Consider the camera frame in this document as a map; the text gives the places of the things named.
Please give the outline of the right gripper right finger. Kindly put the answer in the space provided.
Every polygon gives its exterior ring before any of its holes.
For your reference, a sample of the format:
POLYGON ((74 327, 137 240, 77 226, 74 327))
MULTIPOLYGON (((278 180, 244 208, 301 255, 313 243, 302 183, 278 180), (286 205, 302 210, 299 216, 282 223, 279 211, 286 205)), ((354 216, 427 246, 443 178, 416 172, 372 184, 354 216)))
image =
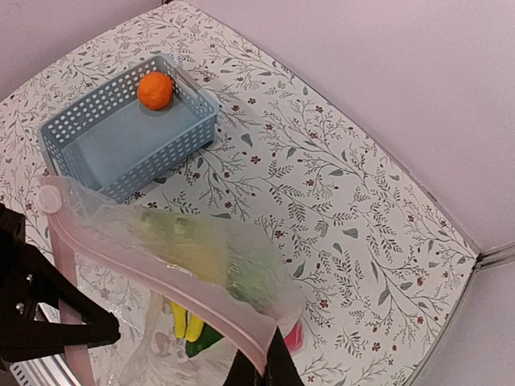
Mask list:
POLYGON ((267 352, 263 375, 249 359, 237 351, 224 386, 303 386, 279 328, 276 329, 267 352))

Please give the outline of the red toy apple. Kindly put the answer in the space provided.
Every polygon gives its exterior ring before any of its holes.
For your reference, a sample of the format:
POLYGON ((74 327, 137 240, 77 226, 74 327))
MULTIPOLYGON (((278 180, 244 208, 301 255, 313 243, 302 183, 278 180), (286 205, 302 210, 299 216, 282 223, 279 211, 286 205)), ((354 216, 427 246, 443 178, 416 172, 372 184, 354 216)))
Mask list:
POLYGON ((301 351, 304 344, 303 323, 301 320, 294 324, 292 330, 284 338, 284 343, 292 355, 301 351))

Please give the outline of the yellow toy banana bunch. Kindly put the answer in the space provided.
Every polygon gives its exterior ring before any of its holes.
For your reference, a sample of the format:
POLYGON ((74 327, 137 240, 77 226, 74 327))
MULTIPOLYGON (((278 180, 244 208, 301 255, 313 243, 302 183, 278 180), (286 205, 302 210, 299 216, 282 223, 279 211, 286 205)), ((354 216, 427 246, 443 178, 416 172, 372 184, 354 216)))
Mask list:
POLYGON ((196 342, 204 328, 204 320, 175 302, 171 302, 171 311, 175 320, 176 338, 186 339, 190 343, 196 342))

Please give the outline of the clear zip top bag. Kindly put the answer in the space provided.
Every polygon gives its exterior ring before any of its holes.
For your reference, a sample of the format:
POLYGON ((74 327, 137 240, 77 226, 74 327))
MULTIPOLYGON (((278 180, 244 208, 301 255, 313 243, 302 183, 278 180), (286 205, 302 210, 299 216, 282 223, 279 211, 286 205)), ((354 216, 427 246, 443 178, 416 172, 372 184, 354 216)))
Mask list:
POLYGON ((275 245, 287 275, 286 292, 277 308, 262 314, 225 288, 159 259, 142 245, 135 225, 145 210, 158 209, 115 203, 60 176, 42 178, 36 198, 62 245, 61 259, 87 257, 150 291, 142 338, 114 377, 116 385, 223 385, 237 351, 263 375, 276 329, 284 339, 301 320, 304 296, 275 245), (224 338, 188 358, 187 340, 175 336, 171 302, 204 320, 224 338))

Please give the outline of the green toy watermelon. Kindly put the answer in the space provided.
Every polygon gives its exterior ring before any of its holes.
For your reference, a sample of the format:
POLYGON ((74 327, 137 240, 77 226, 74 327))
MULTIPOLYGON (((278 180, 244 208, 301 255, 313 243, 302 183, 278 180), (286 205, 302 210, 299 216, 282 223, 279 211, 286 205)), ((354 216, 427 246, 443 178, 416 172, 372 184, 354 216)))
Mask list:
POLYGON ((159 259, 225 288, 269 314, 285 294, 278 250, 257 226, 237 220, 145 210, 135 225, 142 245, 159 259))

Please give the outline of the blue plastic basket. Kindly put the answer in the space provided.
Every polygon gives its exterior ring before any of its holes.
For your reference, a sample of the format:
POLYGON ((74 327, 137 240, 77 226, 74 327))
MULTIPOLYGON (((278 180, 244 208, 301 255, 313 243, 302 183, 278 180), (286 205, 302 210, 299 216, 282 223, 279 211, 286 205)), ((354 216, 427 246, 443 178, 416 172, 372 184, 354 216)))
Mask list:
POLYGON ((168 55, 154 55, 96 87, 39 128, 41 151, 60 175, 121 203, 216 138, 219 104, 168 55), (158 111, 137 98, 140 80, 173 82, 158 111))

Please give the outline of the orange toy fruit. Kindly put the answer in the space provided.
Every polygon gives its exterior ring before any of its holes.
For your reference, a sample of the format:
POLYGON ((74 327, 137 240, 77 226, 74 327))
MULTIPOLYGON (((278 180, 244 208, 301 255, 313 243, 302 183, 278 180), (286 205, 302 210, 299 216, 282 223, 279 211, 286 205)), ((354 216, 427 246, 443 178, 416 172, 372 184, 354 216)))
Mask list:
POLYGON ((137 98, 150 110, 164 109, 173 96, 173 79, 161 72, 150 72, 139 83, 137 98))

